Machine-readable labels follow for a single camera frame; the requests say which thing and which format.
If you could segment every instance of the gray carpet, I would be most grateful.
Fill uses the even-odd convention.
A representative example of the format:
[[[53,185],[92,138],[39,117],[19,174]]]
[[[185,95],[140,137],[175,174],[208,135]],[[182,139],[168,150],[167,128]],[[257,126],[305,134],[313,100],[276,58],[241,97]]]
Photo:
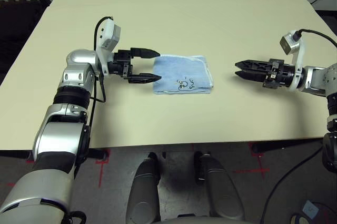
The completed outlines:
[[[75,180],[72,209],[84,211],[87,223],[125,223],[125,212],[132,179],[138,165],[150,151],[157,153],[162,178],[160,195],[162,220],[179,214],[197,216],[209,212],[205,189],[194,183],[194,151],[210,151],[233,179],[242,198],[246,219],[259,223],[267,195],[290,168],[311,155],[320,143],[274,150],[259,157],[248,143],[180,144],[111,148],[107,163],[88,159]],[[0,158],[0,203],[14,183],[29,172],[32,163]],[[321,154],[291,174],[277,189],[267,209],[265,223],[289,223],[300,213],[307,199],[337,209],[336,175],[323,167]],[[313,223],[337,223],[337,217],[323,206]]]

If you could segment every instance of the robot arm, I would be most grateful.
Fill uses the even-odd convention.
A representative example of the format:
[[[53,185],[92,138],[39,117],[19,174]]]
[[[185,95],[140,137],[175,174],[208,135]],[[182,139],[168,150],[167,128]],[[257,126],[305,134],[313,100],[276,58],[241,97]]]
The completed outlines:
[[[284,60],[269,59],[268,62],[246,60],[235,64],[241,71],[235,72],[243,79],[262,82],[263,87],[277,89],[285,86],[290,91],[298,89],[328,100],[329,117],[327,133],[323,138],[323,164],[332,172],[337,172],[337,63],[328,68],[302,67],[304,40],[301,32],[315,33],[327,38],[336,47],[337,43],[328,36],[312,30],[290,31],[283,36],[280,45],[284,52],[293,55],[292,64]]]
[[[147,73],[134,75],[133,57],[153,58],[159,53],[143,48],[112,53],[121,29],[112,18],[103,20],[107,21],[95,42],[96,49],[75,50],[67,56],[54,102],[48,107],[34,141],[33,170],[16,183],[0,207],[0,223],[68,224],[72,217],[80,217],[84,223],[84,214],[70,212],[70,201],[74,179],[88,155],[91,126],[87,125],[87,109],[96,79],[102,86],[103,77],[110,74],[128,79],[129,83],[149,83],[161,78]]]

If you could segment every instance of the black drawing on towel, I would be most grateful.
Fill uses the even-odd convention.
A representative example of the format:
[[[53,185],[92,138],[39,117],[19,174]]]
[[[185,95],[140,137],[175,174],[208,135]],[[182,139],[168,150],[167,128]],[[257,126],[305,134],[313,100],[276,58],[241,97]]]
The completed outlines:
[[[195,88],[193,79],[190,78],[189,81],[190,82],[187,81],[186,77],[185,77],[185,80],[179,80],[178,79],[177,80],[177,83],[179,84],[178,90],[182,90],[182,89],[184,89],[186,87],[189,87],[190,90],[193,89],[193,88]]]

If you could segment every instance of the folded towel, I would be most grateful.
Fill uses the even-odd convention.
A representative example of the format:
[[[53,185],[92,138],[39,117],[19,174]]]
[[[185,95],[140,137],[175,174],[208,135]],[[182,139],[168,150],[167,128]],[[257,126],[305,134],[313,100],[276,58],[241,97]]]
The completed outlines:
[[[162,77],[153,83],[155,94],[209,94],[213,87],[203,56],[161,55],[154,61],[153,73]]]

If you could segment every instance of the table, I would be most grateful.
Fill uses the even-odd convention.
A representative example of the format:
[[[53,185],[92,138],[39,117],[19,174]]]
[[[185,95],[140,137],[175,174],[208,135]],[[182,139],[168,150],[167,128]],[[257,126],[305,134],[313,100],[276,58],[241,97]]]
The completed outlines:
[[[52,104],[67,54],[92,50],[97,21],[113,15],[122,28],[117,49],[144,47],[162,54],[204,55],[212,93],[155,95],[152,85],[105,79],[107,103],[98,103],[91,147],[265,141],[320,137],[326,99],[234,75],[235,62],[291,58],[279,40],[310,28],[337,37],[306,0],[53,0],[0,87],[0,149],[30,149]],[[304,34],[304,65],[337,60],[325,39]],[[135,73],[153,60],[134,59]]]

